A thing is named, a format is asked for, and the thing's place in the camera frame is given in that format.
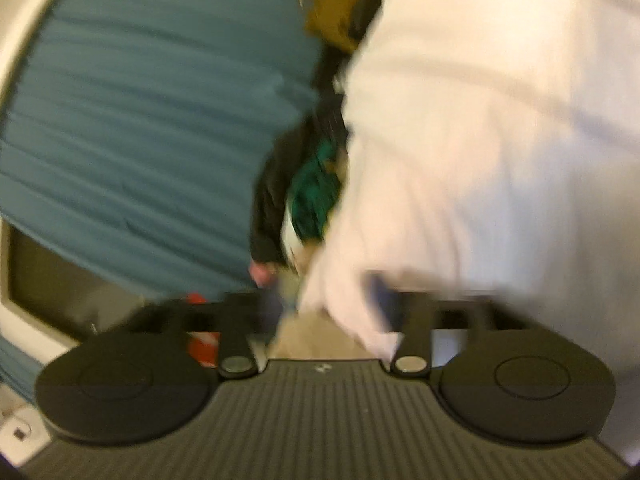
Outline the red cloth bag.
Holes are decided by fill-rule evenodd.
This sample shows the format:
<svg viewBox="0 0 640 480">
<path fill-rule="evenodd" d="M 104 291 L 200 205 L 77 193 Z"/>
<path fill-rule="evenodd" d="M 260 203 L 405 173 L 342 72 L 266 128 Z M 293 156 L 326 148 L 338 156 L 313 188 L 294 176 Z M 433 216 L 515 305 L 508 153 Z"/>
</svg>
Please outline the red cloth bag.
<svg viewBox="0 0 640 480">
<path fill-rule="evenodd" d="M 216 368 L 218 366 L 220 333 L 217 332 L 189 332 L 188 352 L 202 367 Z"/>
</svg>

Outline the beige trousers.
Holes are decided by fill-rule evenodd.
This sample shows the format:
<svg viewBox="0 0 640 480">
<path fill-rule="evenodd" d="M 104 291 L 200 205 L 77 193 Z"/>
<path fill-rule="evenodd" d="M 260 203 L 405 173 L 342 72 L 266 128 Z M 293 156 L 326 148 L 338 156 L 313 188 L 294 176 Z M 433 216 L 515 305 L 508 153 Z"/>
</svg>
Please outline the beige trousers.
<svg viewBox="0 0 640 480">
<path fill-rule="evenodd" d="M 321 310 L 292 313 L 280 321 L 267 350 L 270 360 L 372 360 L 356 339 Z"/>
</svg>

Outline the yellow brown paper bag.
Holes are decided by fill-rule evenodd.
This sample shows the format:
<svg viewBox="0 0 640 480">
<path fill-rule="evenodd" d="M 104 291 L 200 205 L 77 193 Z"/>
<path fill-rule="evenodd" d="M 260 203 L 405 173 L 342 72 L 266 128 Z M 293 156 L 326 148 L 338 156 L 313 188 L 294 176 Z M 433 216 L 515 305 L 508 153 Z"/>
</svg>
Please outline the yellow brown paper bag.
<svg viewBox="0 0 640 480">
<path fill-rule="evenodd" d="M 349 35 L 352 10 L 358 0 L 298 0 L 305 14 L 305 30 L 329 47 L 346 54 L 356 50 L 358 41 Z"/>
</svg>

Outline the pile of mixed clothes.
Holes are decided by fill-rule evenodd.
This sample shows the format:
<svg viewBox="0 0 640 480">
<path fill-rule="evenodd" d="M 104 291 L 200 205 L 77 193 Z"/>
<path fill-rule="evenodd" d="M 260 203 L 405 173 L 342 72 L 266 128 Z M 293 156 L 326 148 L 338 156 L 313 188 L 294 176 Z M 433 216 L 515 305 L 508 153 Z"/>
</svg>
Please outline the pile of mixed clothes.
<svg viewBox="0 0 640 480">
<path fill-rule="evenodd" d="M 348 166 L 343 100 L 328 96 L 281 134 L 255 182 L 250 276 L 259 287 L 285 269 L 304 275 L 329 229 Z"/>
</svg>

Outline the large blue curtain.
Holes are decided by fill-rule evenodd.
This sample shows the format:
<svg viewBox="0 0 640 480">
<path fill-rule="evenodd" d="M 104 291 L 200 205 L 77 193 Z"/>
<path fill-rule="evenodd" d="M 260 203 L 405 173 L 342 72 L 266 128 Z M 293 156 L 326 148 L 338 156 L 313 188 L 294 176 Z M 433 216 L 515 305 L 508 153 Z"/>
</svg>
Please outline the large blue curtain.
<svg viewBox="0 0 640 480">
<path fill-rule="evenodd" d="M 1 215 L 154 296 L 250 284 L 253 183 L 314 107 L 299 0 L 1 0 Z"/>
</svg>

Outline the dark window door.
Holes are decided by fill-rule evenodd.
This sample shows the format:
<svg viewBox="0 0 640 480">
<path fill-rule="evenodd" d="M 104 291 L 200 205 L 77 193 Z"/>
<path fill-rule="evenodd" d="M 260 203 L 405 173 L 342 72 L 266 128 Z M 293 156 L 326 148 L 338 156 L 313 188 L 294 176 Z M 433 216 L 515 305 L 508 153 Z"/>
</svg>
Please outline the dark window door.
<svg viewBox="0 0 640 480">
<path fill-rule="evenodd" d="M 149 299 L 76 266 L 13 226 L 9 300 L 47 326 L 85 340 L 126 321 Z"/>
</svg>

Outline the black bag on bed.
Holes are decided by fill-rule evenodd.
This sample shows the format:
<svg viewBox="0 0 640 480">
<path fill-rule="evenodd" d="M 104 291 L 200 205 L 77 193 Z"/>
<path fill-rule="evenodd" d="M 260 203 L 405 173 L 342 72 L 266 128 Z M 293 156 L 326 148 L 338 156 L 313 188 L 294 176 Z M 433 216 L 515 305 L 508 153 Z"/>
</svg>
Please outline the black bag on bed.
<svg viewBox="0 0 640 480">
<path fill-rule="evenodd" d="M 360 41 L 366 36 L 370 24 L 378 13 L 381 2 L 382 0 L 358 0 L 355 4 L 354 10 L 352 10 L 352 24 L 350 24 L 349 35 L 358 41 L 357 48 Z M 314 88 L 322 96 L 334 92 L 334 78 L 346 65 L 354 52 L 352 54 L 343 53 L 337 48 L 329 47 L 322 41 L 320 61 L 314 72 Z"/>
</svg>

